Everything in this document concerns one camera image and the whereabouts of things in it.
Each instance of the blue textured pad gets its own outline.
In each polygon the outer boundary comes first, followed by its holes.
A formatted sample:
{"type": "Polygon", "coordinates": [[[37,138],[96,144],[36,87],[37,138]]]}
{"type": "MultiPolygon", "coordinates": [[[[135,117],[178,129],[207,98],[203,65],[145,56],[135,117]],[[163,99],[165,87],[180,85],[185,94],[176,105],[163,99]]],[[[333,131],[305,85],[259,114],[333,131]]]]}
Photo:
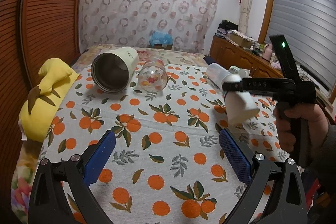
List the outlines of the blue textured pad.
{"type": "Polygon", "coordinates": [[[223,129],[219,134],[219,144],[222,147],[239,181],[249,185],[252,180],[252,167],[239,147],[236,145],[235,141],[231,138],[230,134],[225,129],[223,129]]]}
{"type": "Polygon", "coordinates": [[[97,179],[115,146],[116,136],[114,132],[110,130],[85,166],[83,181],[87,187],[89,187],[90,184],[97,182],[97,179]]]}

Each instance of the yellow plush toy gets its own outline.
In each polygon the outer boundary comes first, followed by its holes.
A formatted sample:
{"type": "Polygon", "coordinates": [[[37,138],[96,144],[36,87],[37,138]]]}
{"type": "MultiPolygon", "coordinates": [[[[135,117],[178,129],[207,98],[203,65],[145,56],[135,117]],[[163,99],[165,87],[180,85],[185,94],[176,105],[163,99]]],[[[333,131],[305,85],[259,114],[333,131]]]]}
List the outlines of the yellow plush toy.
{"type": "Polygon", "coordinates": [[[49,126],[78,74],[59,58],[44,62],[39,70],[44,76],[28,94],[19,114],[22,139],[43,142],[49,126]]]}

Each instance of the gray roller blind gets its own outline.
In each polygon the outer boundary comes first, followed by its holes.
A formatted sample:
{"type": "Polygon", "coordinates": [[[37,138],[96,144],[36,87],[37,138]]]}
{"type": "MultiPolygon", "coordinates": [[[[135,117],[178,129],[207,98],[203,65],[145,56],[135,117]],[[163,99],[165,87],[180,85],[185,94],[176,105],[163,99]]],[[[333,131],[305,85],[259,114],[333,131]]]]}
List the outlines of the gray roller blind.
{"type": "Polygon", "coordinates": [[[336,0],[274,0],[269,36],[284,34],[295,60],[329,88],[336,81],[336,0]]]}

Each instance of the pink thermos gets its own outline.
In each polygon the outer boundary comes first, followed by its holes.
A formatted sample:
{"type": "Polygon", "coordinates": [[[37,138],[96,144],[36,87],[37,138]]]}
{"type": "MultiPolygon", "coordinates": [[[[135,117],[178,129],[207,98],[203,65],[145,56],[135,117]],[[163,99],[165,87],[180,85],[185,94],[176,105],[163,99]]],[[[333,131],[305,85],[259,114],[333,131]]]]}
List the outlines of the pink thermos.
{"type": "Polygon", "coordinates": [[[267,44],[265,47],[264,47],[264,53],[262,54],[262,58],[263,59],[266,59],[267,61],[269,61],[272,57],[272,47],[273,45],[272,44],[267,44]]]}

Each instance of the person's hand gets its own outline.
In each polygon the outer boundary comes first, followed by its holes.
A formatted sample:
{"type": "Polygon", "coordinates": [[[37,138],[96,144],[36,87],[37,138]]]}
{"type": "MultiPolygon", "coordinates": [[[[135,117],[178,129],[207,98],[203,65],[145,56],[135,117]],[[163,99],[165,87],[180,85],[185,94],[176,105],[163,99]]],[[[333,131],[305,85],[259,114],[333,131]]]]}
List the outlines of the person's hand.
{"type": "MultiPolygon", "coordinates": [[[[308,121],[311,142],[310,157],[314,159],[328,133],[328,120],[322,109],[316,104],[297,104],[293,108],[285,110],[284,113],[288,118],[297,119],[301,117],[308,121]]],[[[277,108],[274,109],[273,114],[277,119],[276,127],[280,147],[290,153],[294,150],[296,142],[294,135],[291,133],[291,125],[280,117],[277,108]]]]}

